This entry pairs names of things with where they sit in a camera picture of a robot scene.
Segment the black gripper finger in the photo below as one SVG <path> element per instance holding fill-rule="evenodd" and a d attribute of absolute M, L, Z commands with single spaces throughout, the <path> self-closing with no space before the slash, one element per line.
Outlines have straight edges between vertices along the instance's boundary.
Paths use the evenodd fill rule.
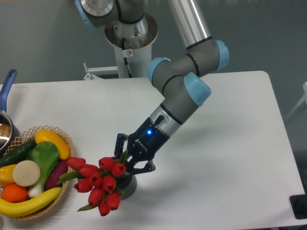
<path fill-rule="evenodd" d="M 139 162 L 145 162 L 145 165 L 142 168 L 135 167 Z M 143 174 L 155 171 L 155 165 L 151 157 L 141 159 L 131 157 L 130 160 L 125 161 L 125 166 L 129 174 Z"/>
<path fill-rule="evenodd" d="M 128 135 L 119 133 L 117 134 L 117 139 L 115 143 L 114 157 L 115 159 L 120 159 L 124 153 L 124 143 L 128 141 Z"/>

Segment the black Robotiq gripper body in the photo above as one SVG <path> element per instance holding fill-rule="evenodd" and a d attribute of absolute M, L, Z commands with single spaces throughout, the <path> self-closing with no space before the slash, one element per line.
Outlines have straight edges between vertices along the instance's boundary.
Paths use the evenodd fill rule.
<path fill-rule="evenodd" d="M 128 136 L 127 150 L 130 163 L 150 161 L 156 152 L 170 139 L 149 117 Z"/>

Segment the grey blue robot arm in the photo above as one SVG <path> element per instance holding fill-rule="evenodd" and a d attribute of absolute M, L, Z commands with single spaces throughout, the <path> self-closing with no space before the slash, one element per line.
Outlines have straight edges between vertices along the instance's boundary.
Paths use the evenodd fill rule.
<path fill-rule="evenodd" d="M 164 100 L 132 134 L 118 134 L 115 156 L 125 161 L 129 174 L 155 169 L 155 153 L 203 105 L 211 94 L 202 76 L 229 62 L 224 42 L 214 40 L 193 0 L 170 0 L 168 5 L 186 47 L 177 59 L 152 58 L 152 43 L 157 38 L 155 19 L 144 11 L 141 0 L 77 0 L 75 5 L 90 28 L 103 26 L 116 57 L 120 78 L 147 77 Z"/>

